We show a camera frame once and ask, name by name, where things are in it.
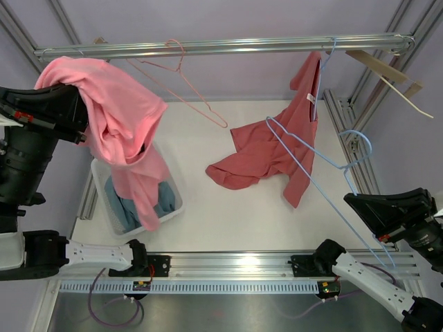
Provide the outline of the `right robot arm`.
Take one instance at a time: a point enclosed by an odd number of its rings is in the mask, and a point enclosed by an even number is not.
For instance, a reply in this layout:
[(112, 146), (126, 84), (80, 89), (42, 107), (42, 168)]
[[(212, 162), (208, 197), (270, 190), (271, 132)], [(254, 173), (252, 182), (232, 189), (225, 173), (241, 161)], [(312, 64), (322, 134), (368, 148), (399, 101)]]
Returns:
[[(403, 194), (346, 194), (345, 202), (382, 243), (404, 240), (442, 272), (442, 204), (428, 190), (417, 188)], [(403, 331), (441, 331), (442, 305), (418, 297), (368, 270), (340, 246), (326, 239), (313, 254), (314, 269), (344, 277), (376, 300), (401, 323)]]

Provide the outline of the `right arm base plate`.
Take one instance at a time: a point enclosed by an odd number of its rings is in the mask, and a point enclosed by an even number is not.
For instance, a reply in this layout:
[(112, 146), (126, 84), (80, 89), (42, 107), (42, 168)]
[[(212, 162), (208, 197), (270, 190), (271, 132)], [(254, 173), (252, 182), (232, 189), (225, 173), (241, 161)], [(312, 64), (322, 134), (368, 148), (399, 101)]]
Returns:
[(287, 262), (294, 277), (337, 277), (332, 271), (335, 260), (327, 260), (315, 255), (293, 255)]

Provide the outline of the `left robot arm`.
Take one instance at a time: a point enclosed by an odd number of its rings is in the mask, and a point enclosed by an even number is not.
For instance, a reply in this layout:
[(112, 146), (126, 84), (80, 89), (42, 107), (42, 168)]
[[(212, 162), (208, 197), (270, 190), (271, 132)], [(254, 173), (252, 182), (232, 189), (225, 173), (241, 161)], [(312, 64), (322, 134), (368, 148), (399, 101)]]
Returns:
[(38, 192), (57, 143), (86, 141), (87, 107), (78, 89), (56, 84), (37, 90), (1, 88), (1, 280), (43, 279), (66, 268), (107, 268), (112, 276), (135, 277), (148, 268), (145, 245), (76, 243), (54, 230), (22, 232), (25, 207), (41, 205)]

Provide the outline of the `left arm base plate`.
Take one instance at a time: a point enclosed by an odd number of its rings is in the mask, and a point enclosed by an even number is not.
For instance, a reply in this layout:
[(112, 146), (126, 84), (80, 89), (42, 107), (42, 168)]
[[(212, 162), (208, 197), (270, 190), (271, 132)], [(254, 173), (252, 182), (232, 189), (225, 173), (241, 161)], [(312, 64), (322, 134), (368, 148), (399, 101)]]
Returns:
[(109, 277), (168, 277), (171, 256), (148, 255), (147, 266), (144, 268), (129, 268), (124, 271), (110, 269)]

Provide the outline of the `light pink t-shirt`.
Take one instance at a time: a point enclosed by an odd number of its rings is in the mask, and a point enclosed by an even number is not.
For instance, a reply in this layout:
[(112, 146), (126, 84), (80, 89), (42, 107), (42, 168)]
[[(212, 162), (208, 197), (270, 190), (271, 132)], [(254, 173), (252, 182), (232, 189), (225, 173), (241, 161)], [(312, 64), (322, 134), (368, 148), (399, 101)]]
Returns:
[(170, 173), (153, 146), (167, 104), (132, 76), (104, 60), (59, 57), (42, 71), (36, 89), (56, 84), (78, 89), (88, 113), (85, 142), (111, 168), (119, 196), (140, 210), (156, 205), (158, 185)]

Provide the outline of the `dark pink t-shirt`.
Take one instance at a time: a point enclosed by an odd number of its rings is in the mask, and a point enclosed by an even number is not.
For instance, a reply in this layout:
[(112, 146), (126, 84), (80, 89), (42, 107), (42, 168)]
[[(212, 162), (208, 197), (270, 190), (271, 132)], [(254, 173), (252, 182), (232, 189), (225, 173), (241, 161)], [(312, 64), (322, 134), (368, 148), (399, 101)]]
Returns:
[(318, 126), (315, 99), (320, 83), (321, 54), (311, 52), (295, 77), (290, 89), (292, 101), (272, 120), (262, 120), (231, 129), (236, 152), (207, 166), (206, 174), (218, 185), (240, 190), (260, 180), (284, 174), (289, 182), (283, 197), (298, 207), (309, 187)]

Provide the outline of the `blue-grey t-shirt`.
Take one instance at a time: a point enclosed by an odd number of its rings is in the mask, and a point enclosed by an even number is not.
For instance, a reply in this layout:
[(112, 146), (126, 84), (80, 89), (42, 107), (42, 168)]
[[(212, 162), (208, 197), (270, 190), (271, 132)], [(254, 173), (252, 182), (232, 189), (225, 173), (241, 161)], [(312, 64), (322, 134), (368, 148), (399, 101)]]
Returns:
[(139, 209), (134, 200), (118, 195), (110, 176), (105, 182), (104, 190), (110, 210), (114, 213), (125, 232), (130, 232), (137, 228), (145, 228), (148, 231), (158, 230), (161, 218), (176, 210), (175, 193), (166, 181), (158, 185), (158, 201), (156, 205), (148, 203), (146, 207), (142, 207), (142, 210)]

